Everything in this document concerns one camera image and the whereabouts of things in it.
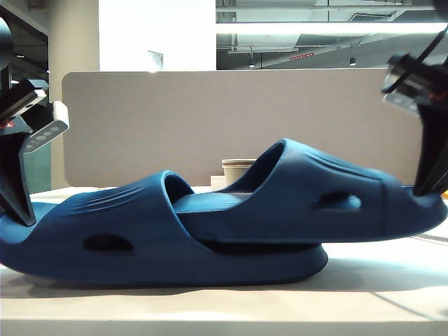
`sandal ventilation hole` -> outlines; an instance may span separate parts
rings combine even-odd
[[[322,211],[354,211],[361,205],[361,199],[350,192],[332,192],[314,201],[314,208]]]
[[[131,251],[132,244],[126,239],[112,234],[99,234],[84,241],[84,249],[89,251]]]

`red light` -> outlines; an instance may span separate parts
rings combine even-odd
[[[5,128],[13,128],[15,127],[14,122],[7,121],[0,123],[0,130],[4,130]]]

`white pillar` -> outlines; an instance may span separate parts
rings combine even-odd
[[[62,79],[73,71],[99,70],[98,0],[52,0],[48,5],[50,100],[62,100]],[[51,143],[52,188],[68,183],[64,176],[64,141]]]

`slide sandal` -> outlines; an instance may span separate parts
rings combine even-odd
[[[274,144],[231,186],[186,195],[174,209],[194,238],[239,244],[393,239],[447,217],[438,194],[417,197],[385,172],[290,139]]]
[[[275,284],[310,277],[327,263],[320,244],[198,241],[173,207],[190,195],[181,177],[163,171],[58,205],[34,203],[30,227],[4,213],[0,262],[40,277],[126,286]]]

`gray divider board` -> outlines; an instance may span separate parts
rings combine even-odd
[[[193,185],[222,158],[288,137],[412,184],[420,120],[382,102],[384,69],[70,73],[65,169],[73,186],[118,186],[161,169]]]

